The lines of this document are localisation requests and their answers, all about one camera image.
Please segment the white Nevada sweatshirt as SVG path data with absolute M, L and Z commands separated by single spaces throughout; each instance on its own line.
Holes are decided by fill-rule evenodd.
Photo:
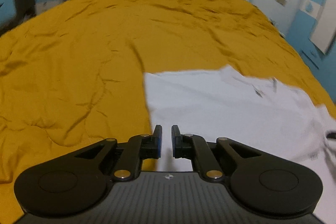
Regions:
M 163 128 L 159 171 L 186 171 L 174 159 L 171 127 L 207 141 L 227 137 L 314 170 L 323 182 L 315 215 L 335 223 L 335 119 L 300 88 L 275 78 L 242 76 L 231 66 L 215 71 L 145 73 L 152 125 Z

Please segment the mustard yellow quilt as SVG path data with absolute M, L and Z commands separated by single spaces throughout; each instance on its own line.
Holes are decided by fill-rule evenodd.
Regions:
M 335 119 L 335 104 L 245 0 L 69 0 L 1 36 L 1 223 L 22 216 L 25 169 L 105 138 L 151 133 L 145 73 L 275 78 Z

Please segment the blue white wardrobe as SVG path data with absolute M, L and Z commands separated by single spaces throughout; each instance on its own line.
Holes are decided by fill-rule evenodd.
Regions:
M 285 38 L 317 79 L 335 77 L 335 0 L 301 0 Z

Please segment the blue smiley chair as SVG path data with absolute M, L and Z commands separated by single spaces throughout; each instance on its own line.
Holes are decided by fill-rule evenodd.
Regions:
M 1 29 L 10 24 L 17 16 L 15 0 L 0 0 L 0 25 Z

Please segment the wall switch plate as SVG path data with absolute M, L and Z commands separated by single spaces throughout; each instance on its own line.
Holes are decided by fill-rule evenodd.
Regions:
M 278 4 L 285 6 L 287 1 L 286 0 L 275 0 Z

